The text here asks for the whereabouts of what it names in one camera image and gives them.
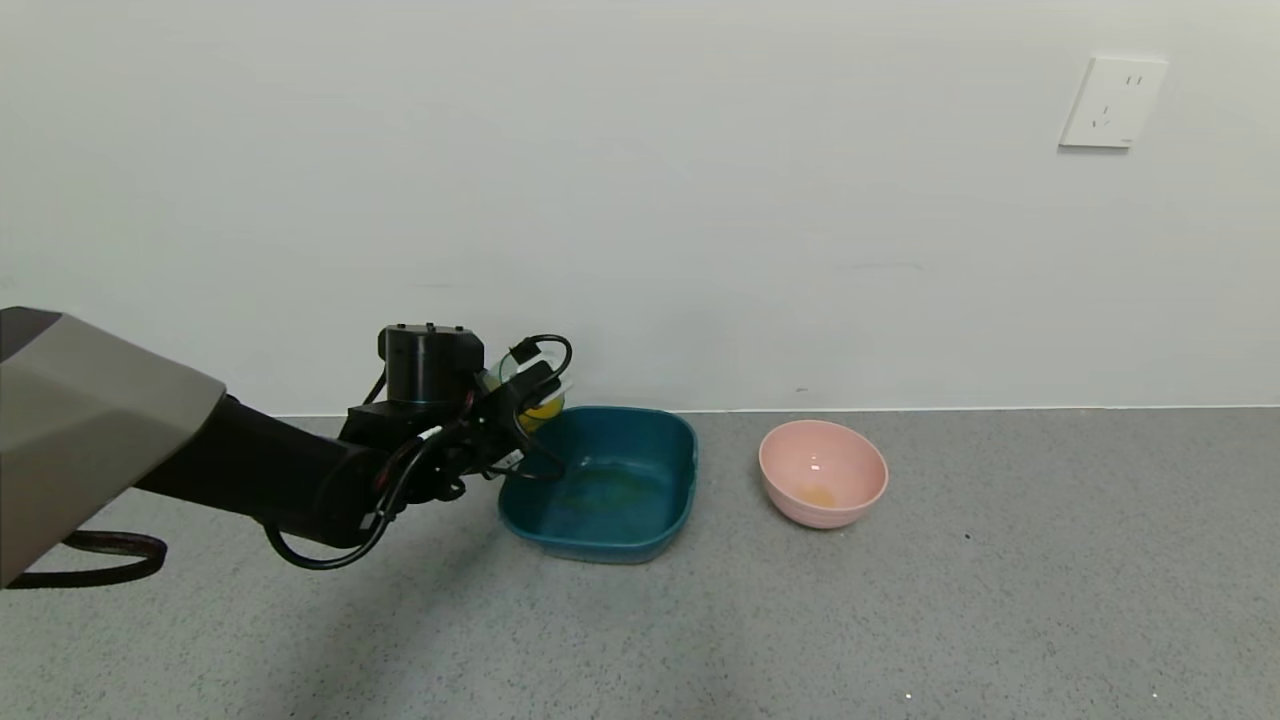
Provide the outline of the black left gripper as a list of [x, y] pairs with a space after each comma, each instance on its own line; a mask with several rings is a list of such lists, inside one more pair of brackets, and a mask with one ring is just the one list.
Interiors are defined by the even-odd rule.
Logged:
[[518, 368], [508, 386], [476, 383], [474, 391], [474, 474], [498, 475], [515, 468], [529, 446], [520, 418], [562, 387], [548, 360]]

